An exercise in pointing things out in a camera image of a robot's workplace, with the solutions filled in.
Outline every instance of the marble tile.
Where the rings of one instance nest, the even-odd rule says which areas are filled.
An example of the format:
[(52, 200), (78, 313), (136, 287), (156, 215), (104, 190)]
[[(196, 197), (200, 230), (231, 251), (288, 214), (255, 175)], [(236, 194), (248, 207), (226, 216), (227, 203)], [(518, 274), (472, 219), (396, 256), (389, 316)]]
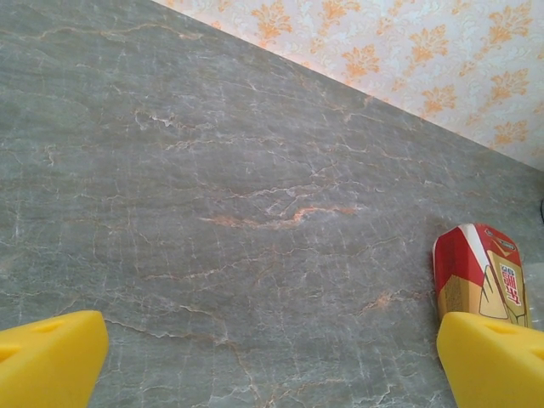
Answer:
[(542, 173), (150, 1), (0, 10), (0, 325), (101, 310), (92, 407), (455, 406), (431, 246), (544, 262)]

